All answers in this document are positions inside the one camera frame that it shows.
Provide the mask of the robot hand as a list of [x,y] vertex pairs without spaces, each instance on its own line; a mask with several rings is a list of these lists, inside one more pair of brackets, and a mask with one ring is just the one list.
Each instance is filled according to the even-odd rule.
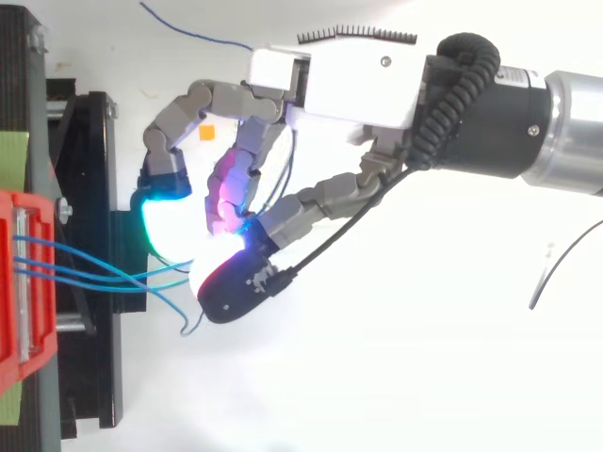
[[[209,321],[233,322],[279,294],[298,269],[277,268],[274,254],[324,219],[358,218],[400,178],[424,61],[413,35],[339,26],[254,49],[245,81],[195,81],[146,127],[131,206],[152,255],[191,262]],[[210,115],[236,121],[236,139],[198,197],[180,145]],[[253,211],[269,152],[307,120],[350,124],[354,143],[369,142],[359,171]]]

